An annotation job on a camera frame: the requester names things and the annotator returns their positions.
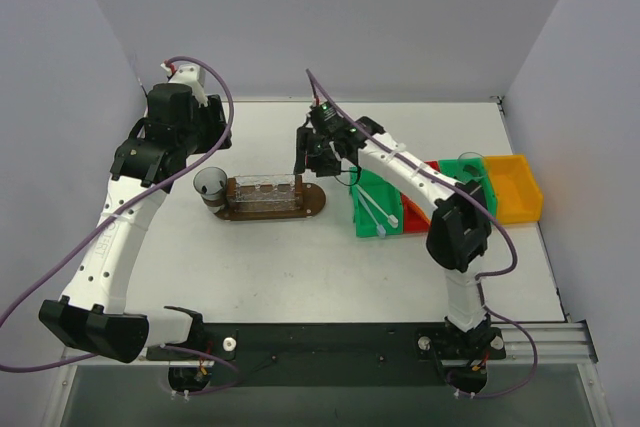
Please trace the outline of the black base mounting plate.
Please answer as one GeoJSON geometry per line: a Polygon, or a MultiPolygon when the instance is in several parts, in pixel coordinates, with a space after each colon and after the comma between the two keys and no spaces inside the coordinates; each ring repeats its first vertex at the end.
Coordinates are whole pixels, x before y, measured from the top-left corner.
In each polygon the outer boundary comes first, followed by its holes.
{"type": "Polygon", "coordinates": [[[148,349],[151,361],[193,367],[203,354],[213,384],[247,387],[414,387],[441,385],[452,368],[480,380],[483,361],[506,357],[502,333],[460,334],[427,323],[204,323],[180,351],[148,349]]]}

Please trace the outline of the red plastic bin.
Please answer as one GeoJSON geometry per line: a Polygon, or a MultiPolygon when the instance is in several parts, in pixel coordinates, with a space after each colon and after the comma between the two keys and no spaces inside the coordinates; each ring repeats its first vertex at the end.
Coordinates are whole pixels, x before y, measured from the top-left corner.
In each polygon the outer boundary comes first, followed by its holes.
{"type": "Polygon", "coordinates": [[[423,234],[429,231],[429,219],[407,196],[401,194],[403,207],[403,233],[423,234]]]}

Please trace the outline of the yellow plastic bin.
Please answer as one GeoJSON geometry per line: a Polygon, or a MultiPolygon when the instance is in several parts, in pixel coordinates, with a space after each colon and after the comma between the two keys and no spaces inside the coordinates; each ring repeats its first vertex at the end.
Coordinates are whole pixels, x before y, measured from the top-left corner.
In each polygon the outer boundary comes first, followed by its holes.
{"type": "Polygon", "coordinates": [[[497,219],[502,224],[538,222],[544,196],[527,158],[522,154],[488,156],[485,166],[497,199],[497,219]]]}

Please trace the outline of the dark smoked plastic cup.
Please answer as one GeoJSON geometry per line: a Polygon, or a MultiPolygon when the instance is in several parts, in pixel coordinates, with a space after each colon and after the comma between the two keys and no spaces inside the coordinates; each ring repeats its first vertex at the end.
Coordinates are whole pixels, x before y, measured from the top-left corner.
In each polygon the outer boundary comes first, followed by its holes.
{"type": "Polygon", "coordinates": [[[226,192],[228,177],[218,167],[206,167],[197,172],[193,179],[193,187],[201,196],[204,204],[214,214],[227,207],[226,192]]]}

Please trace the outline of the left green plastic bin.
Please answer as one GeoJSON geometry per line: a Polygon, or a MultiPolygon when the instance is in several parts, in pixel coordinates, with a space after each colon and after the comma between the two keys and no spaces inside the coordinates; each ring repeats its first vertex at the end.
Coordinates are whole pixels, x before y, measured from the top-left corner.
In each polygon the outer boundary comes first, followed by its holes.
{"type": "Polygon", "coordinates": [[[366,201],[378,222],[385,228],[386,237],[402,234],[403,207],[400,192],[383,178],[367,170],[358,170],[356,167],[351,167],[349,174],[348,188],[353,204],[355,235],[358,238],[378,237],[375,224],[359,202],[357,186],[362,187],[369,193],[387,213],[393,214],[398,218],[399,226],[397,228],[391,227],[387,219],[366,201]]]}

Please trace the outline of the right green plastic bin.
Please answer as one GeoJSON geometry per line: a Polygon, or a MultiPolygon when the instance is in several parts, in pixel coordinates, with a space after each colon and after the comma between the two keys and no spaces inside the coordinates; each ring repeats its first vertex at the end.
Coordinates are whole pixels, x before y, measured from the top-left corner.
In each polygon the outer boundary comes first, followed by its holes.
{"type": "Polygon", "coordinates": [[[466,191],[470,196],[475,196],[478,203],[484,202],[489,214],[496,215],[497,197],[489,180],[485,159],[481,155],[466,152],[457,158],[441,159],[438,161],[438,166],[449,185],[457,185],[460,190],[469,183],[479,186],[483,199],[480,199],[476,193],[470,192],[468,188],[466,191]]]}

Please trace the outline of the brown oval wooden tray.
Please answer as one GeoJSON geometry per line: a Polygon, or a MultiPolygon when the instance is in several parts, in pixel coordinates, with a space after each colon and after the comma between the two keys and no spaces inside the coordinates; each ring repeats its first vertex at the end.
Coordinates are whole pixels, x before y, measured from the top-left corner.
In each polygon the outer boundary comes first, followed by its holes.
{"type": "Polygon", "coordinates": [[[271,220],[290,220],[306,217],[313,217],[319,214],[326,204],[326,194],[324,190],[316,184],[303,182],[297,179],[299,207],[294,211],[288,212],[266,212],[266,213],[239,213],[236,212],[227,200],[228,187],[226,192],[227,207],[225,210],[214,214],[217,218],[224,221],[243,222],[243,221],[271,221],[271,220]]]}

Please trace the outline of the clear acrylic toothbrush holder rack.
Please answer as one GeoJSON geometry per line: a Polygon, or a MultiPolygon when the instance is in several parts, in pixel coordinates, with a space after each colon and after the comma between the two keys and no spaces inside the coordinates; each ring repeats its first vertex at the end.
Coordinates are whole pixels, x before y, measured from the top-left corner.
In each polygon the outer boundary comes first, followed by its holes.
{"type": "Polygon", "coordinates": [[[244,175],[229,179],[227,200],[239,213],[288,212],[299,207],[293,174],[244,175]]]}

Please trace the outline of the light blue toothbrush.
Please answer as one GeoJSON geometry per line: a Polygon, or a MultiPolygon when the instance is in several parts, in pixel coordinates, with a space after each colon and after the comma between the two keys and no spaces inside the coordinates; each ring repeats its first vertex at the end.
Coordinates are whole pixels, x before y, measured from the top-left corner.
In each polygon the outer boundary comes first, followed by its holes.
{"type": "Polygon", "coordinates": [[[364,208],[364,210],[367,212],[367,214],[369,215],[370,219],[372,220],[372,222],[375,224],[376,227],[376,235],[379,238],[385,238],[386,237],[386,230],[385,228],[378,222],[378,220],[376,219],[375,215],[373,214],[373,212],[371,211],[369,205],[367,204],[365,198],[363,197],[363,195],[361,193],[358,193],[358,199],[360,204],[362,205],[362,207],[364,208]]]}

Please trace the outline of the aluminium extrusion rail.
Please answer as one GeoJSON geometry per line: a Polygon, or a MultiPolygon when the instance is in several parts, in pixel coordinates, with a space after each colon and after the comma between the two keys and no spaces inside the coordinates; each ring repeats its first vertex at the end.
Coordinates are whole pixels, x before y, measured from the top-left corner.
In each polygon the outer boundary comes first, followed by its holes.
{"type": "MultiPolygon", "coordinates": [[[[154,363],[166,362],[171,366],[184,366],[169,361],[151,361],[146,357],[147,351],[151,347],[160,347],[173,352],[180,351],[182,344],[195,335],[197,327],[204,323],[213,323],[204,321],[199,315],[191,317],[179,314],[177,317],[186,321],[187,331],[185,333],[164,333],[158,339],[154,339],[150,325],[148,345],[143,348],[135,360],[129,363],[147,360],[154,363]]],[[[500,329],[506,357],[503,360],[488,360],[490,362],[507,360],[525,362],[538,359],[542,362],[564,363],[582,359],[590,361],[596,357],[588,329],[583,323],[525,323],[521,326],[515,326],[498,322],[491,323],[491,327],[500,329]]],[[[203,354],[202,358],[206,356],[212,356],[215,362],[226,361],[210,354],[203,354]]]]}

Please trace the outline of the white toothbrush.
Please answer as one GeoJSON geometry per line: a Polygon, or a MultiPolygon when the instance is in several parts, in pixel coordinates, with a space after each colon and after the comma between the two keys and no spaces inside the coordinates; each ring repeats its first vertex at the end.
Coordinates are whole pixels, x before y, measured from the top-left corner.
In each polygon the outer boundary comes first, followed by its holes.
{"type": "Polygon", "coordinates": [[[362,187],[357,186],[356,189],[371,206],[375,207],[387,219],[391,227],[397,228],[399,226],[399,220],[395,215],[387,213],[362,187]]]}

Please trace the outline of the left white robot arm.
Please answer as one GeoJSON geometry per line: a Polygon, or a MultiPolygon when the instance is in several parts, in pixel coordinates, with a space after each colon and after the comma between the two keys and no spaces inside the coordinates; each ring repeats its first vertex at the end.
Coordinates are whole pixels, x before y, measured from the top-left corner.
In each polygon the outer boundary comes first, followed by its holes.
{"type": "Polygon", "coordinates": [[[157,84],[146,100],[146,115],[115,151],[100,232],[61,297],[39,310],[65,346],[123,363],[149,343],[148,317],[127,312],[126,294],[151,221],[190,156],[231,145],[220,98],[200,81],[157,84]]]}

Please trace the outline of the green plastic bin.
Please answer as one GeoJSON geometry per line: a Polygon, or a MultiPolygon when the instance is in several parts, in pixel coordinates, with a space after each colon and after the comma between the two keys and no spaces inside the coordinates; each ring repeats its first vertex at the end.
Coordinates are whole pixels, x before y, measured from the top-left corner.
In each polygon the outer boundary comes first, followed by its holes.
{"type": "Polygon", "coordinates": [[[496,215],[497,197],[489,180],[485,159],[481,155],[466,152],[457,158],[441,159],[438,161],[438,166],[449,185],[457,185],[460,190],[469,183],[479,186],[483,199],[480,199],[476,193],[470,192],[468,188],[466,191],[470,196],[475,196],[478,203],[484,202],[489,214],[496,215]]]}
{"type": "Polygon", "coordinates": [[[357,186],[362,187],[369,193],[387,213],[393,214],[398,218],[399,226],[397,228],[391,227],[387,219],[366,201],[378,222],[385,228],[386,237],[402,234],[403,207],[400,192],[383,178],[367,170],[358,170],[356,167],[351,167],[349,174],[348,188],[353,204],[355,235],[358,238],[378,237],[375,224],[359,202],[357,186]]]}

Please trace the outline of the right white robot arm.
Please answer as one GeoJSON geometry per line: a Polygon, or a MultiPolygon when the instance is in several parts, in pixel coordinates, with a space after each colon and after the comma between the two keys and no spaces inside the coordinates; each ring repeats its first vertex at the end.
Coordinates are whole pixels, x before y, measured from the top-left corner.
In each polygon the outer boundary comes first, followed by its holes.
{"type": "Polygon", "coordinates": [[[366,116],[351,122],[328,102],[311,106],[296,129],[294,172],[335,177],[344,160],[377,175],[423,212],[427,252],[445,270],[446,321],[467,345],[487,342],[491,324],[476,279],[476,259],[491,234],[482,186],[435,171],[366,116]]]}

